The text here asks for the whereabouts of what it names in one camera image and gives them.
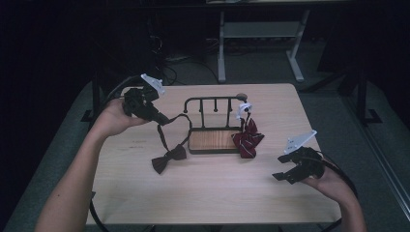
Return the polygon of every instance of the dark red bow tie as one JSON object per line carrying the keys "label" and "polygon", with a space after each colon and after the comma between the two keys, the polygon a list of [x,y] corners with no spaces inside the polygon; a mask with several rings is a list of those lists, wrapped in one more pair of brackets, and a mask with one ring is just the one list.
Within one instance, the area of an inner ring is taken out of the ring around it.
{"label": "dark red bow tie", "polygon": [[255,147],[265,135],[257,132],[257,127],[253,119],[247,120],[245,123],[245,119],[241,118],[241,128],[242,132],[231,135],[233,143],[239,149],[241,158],[253,159],[256,157]]}
{"label": "dark red bow tie", "polygon": [[158,174],[161,174],[170,160],[183,160],[186,158],[187,152],[185,148],[178,144],[176,148],[168,151],[163,157],[152,159],[152,164]]}

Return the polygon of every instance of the table surface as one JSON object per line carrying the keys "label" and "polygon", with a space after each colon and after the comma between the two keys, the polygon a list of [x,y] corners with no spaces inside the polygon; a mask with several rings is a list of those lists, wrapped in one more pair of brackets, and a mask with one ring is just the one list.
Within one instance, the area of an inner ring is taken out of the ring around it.
{"label": "table surface", "polygon": [[[161,157],[155,122],[109,137],[101,151],[94,183],[96,211],[103,223],[140,224],[249,224],[332,222],[340,218],[336,202],[304,184],[277,181],[272,174],[285,172],[293,163],[282,164],[287,138],[312,130],[293,85],[200,85],[165,87],[154,106],[167,117],[184,110],[191,97],[248,95],[251,118],[264,139],[256,147],[255,159],[239,154],[191,155],[171,160],[159,175],[151,159]],[[233,101],[231,126],[240,101]],[[226,104],[205,101],[205,126],[226,124]],[[188,114],[200,127],[199,104],[190,102]],[[185,118],[163,127],[168,147],[174,148],[189,129]],[[307,147],[319,150],[313,137]],[[87,223],[95,223],[91,216]]]}

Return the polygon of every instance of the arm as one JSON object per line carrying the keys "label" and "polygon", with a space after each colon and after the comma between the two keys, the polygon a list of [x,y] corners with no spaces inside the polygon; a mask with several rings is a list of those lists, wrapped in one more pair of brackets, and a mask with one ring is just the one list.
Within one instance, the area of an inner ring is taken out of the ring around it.
{"label": "arm", "polygon": [[110,101],[87,133],[69,169],[49,195],[36,231],[82,231],[88,215],[91,191],[105,140],[128,127],[146,123],[124,114],[122,100]]}
{"label": "arm", "polygon": [[320,179],[306,178],[302,182],[338,203],[341,231],[366,232],[365,218],[358,199],[335,171],[325,167],[325,173]]}

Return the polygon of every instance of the brown bow tie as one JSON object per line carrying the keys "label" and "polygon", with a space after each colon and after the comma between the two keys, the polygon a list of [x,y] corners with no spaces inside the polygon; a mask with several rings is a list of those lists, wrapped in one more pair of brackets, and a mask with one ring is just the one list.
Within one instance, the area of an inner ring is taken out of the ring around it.
{"label": "brown bow tie", "polygon": [[245,122],[241,118],[241,128],[242,132],[232,134],[233,143],[239,149],[241,158],[243,159],[253,159],[256,157],[255,147],[259,142],[265,137],[262,133],[257,132],[257,127],[253,119]]}
{"label": "brown bow tie", "polygon": [[186,158],[187,152],[185,148],[178,144],[176,148],[168,151],[163,157],[152,159],[152,164],[158,174],[161,174],[170,160],[183,160]]}

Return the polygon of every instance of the gray carpet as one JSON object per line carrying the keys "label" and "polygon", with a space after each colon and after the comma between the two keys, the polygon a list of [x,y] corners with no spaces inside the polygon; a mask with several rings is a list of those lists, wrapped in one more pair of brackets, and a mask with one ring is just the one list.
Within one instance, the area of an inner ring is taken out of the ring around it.
{"label": "gray carpet", "polygon": [[[321,80],[328,73],[317,72],[316,67],[323,43],[303,43],[298,61],[306,81],[298,83],[293,78],[284,50],[288,43],[273,43],[240,56],[227,56],[226,84],[241,83],[292,83],[303,89]],[[218,73],[216,54],[202,59],[170,65],[178,74],[175,84],[217,84],[213,73]],[[364,209],[368,231],[410,231],[410,222],[392,186],[386,178],[374,148],[366,135],[370,133],[378,148],[385,154],[404,189],[410,190],[410,132],[390,109],[384,95],[368,85],[368,108],[380,115],[383,124],[363,128],[349,105],[355,96],[342,98],[337,94],[338,81],[314,94],[301,94],[300,98],[323,153],[334,160],[353,180]],[[70,164],[82,141],[88,125],[81,123],[85,110],[92,107],[90,84],[85,86],[68,113],[60,130],[51,142],[44,159],[21,198],[5,231],[32,231],[37,216],[53,187]],[[146,225],[108,225],[111,231],[149,231]],[[318,225],[281,225],[285,232],[320,231]],[[274,225],[230,225],[221,231],[276,231]],[[97,226],[87,226],[86,231],[99,231]],[[159,226],[157,231],[211,231],[209,226]]]}

